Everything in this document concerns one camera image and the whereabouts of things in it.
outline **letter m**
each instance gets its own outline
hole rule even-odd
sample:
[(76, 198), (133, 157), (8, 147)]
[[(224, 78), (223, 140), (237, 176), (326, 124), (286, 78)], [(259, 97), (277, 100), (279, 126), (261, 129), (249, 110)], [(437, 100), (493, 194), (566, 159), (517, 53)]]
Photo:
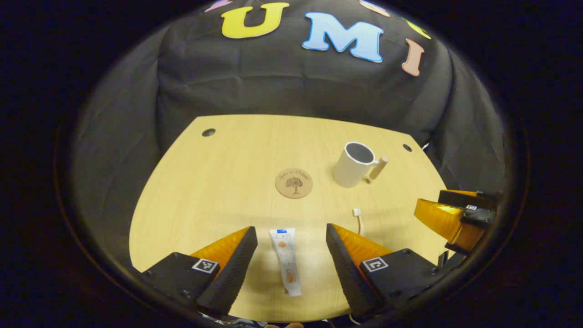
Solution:
[(336, 51), (340, 53), (356, 40), (356, 45), (350, 49), (353, 56), (372, 62), (382, 61), (378, 54), (378, 39), (383, 33), (381, 28), (358, 22), (345, 29), (336, 17), (328, 13), (308, 12), (305, 16), (312, 20), (312, 29), (310, 39), (304, 41), (302, 47), (310, 50), (327, 50), (330, 47), (324, 40), (327, 34)]

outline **letter u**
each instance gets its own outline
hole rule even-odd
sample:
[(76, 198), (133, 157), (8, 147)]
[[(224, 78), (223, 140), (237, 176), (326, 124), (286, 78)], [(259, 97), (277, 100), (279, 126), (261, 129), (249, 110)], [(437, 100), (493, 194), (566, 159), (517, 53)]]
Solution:
[(290, 4), (285, 2), (273, 2), (264, 4), (261, 8), (265, 9), (265, 20), (261, 25), (247, 27), (243, 24), (247, 12), (253, 10), (253, 7), (242, 7), (233, 9), (221, 15), (223, 21), (223, 35), (231, 39), (243, 39), (246, 37), (255, 37), (267, 34), (278, 28), (282, 19), (283, 8)]

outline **white mug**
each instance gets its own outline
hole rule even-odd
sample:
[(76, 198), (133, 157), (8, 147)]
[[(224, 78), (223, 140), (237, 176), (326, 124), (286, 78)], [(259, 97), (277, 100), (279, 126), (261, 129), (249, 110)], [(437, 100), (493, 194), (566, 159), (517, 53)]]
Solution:
[(344, 146), (332, 175), (337, 184), (351, 188), (365, 177), (370, 167), (376, 168), (370, 174), (371, 179), (376, 179), (387, 162), (384, 156), (380, 162), (375, 160), (373, 151), (366, 145), (350, 141)]

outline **white cable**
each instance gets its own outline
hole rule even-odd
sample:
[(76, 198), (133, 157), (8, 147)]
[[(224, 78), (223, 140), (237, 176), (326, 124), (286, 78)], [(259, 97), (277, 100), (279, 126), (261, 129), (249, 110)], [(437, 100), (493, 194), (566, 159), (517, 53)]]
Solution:
[(352, 215), (354, 215), (355, 217), (358, 217), (358, 219), (359, 219), (359, 235), (364, 236), (364, 225), (363, 225), (362, 217), (360, 216), (360, 209), (353, 208)]
[(356, 322), (354, 321), (354, 319), (352, 319), (352, 313), (348, 313), (348, 318), (350, 319), (350, 321), (352, 321), (353, 323), (360, 325), (360, 322)]

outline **colorful letter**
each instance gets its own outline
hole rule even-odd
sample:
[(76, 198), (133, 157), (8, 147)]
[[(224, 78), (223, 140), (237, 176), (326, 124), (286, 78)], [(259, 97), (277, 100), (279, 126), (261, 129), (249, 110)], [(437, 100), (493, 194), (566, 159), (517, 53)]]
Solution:
[(407, 61), (401, 65), (401, 68), (413, 76), (419, 76), (421, 54), (423, 54), (425, 50), (413, 40), (405, 39), (405, 41), (409, 44), (409, 54), (407, 55)]
[(245, 21), (245, 15), (253, 10), (253, 7), (242, 7), (228, 11), (221, 15), (224, 18), (223, 35), (231, 39), (243, 39), (272, 32), (279, 26), (283, 8), (289, 5), (285, 2), (272, 2), (262, 5), (261, 8), (265, 9), (265, 20), (261, 25), (252, 27), (245, 26), (243, 22)]
[(356, 45), (350, 49), (350, 53), (358, 58), (381, 62), (378, 54), (378, 39), (383, 30), (369, 23), (358, 22), (351, 28), (345, 29), (336, 17), (322, 12), (308, 12), (306, 17), (312, 20), (310, 38), (301, 45), (311, 50), (327, 50), (330, 45), (324, 41), (327, 34), (332, 45), (338, 52), (344, 51), (356, 40)]
[(222, 7), (222, 6), (226, 6), (230, 3), (232, 3), (233, 1), (229, 1), (229, 0), (218, 0), (217, 2), (213, 3), (212, 6), (208, 7), (205, 12), (209, 12), (213, 9), (216, 9), (218, 7)]
[(428, 38), (429, 40), (431, 40), (431, 37), (427, 35), (427, 32), (425, 32), (421, 27), (418, 27), (417, 25), (411, 23), (410, 21), (404, 19), (403, 17), (401, 17), (404, 21), (407, 22), (407, 24), (409, 24), (409, 26), (415, 30), (415, 32), (421, 34), (422, 36)]
[(363, 0), (359, 0), (359, 3), (363, 7), (367, 8), (367, 9), (370, 9), (370, 10), (374, 11), (375, 13), (379, 13), (379, 14), (385, 16), (385, 17), (391, 17), (391, 15), (385, 9), (383, 9), (383, 8), (377, 6), (377, 5), (371, 4), (370, 2), (366, 2), (366, 1), (363, 1)]

